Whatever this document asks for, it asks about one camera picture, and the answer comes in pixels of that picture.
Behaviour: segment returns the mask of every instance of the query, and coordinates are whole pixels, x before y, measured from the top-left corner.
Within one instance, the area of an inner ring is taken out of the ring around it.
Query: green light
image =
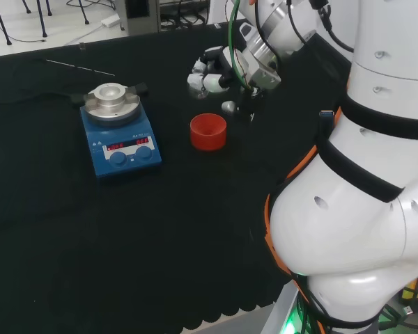
[[[294,334],[294,333],[295,333],[295,327],[291,320],[288,321],[285,324],[284,328],[280,331],[280,334]]]

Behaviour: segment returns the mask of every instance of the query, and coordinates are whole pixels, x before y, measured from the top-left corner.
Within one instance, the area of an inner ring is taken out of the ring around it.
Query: white wall
[[[333,23],[333,32],[336,36],[342,40],[347,45],[353,47],[355,45],[355,34],[357,30],[357,19],[358,19],[358,2],[359,0],[330,0],[329,3],[332,7],[332,23]],[[210,23],[220,23],[225,22],[224,14],[224,5],[226,0],[211,0],[210,3],[210,13],[209,13],[209,22]],[[227,13],[228,18],[232,11],[232,0],[228,0],[227,4]],[[345,57],[350,61],[352,59],[352,54],[340,48],[332,41],[328,36],[327,31],[320,26],[318,29],[319,35],[321,35],[326,41],[331,45],[336,47]]]

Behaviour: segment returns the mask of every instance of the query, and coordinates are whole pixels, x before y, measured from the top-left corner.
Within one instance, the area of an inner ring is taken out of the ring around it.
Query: digital display
[[[107,151],[117,150],[119,148],[127,148],[129,146],[141,145],[148,143],[148,137],[132,139],[131,141],[123,141],[122,143],[107,145]]]

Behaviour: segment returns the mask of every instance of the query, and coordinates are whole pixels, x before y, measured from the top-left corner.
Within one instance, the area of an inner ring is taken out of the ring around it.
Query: black table
[[[265,198],[311,147],[339,89],[302,50],[251,125],[227,118],[226,147],[197,152],[190,120],[221,113],[238,89],[198,101],[186,78],[204,49],[225,42],[226,27],[209,26],[0,58],[0,101],[146,82],[163,158],[97,182],[68,99],[0,105],[0,333],[179,333],[278,297],[287,279],[263,239]],[[347,77],[329,45],[312,47]]]

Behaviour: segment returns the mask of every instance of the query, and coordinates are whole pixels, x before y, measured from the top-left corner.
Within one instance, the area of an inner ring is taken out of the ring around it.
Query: red plastic cup
[[[216,151],[226,144],[226,121],[214,113],[202,113],[190,122],[190,142],[201,151]]]

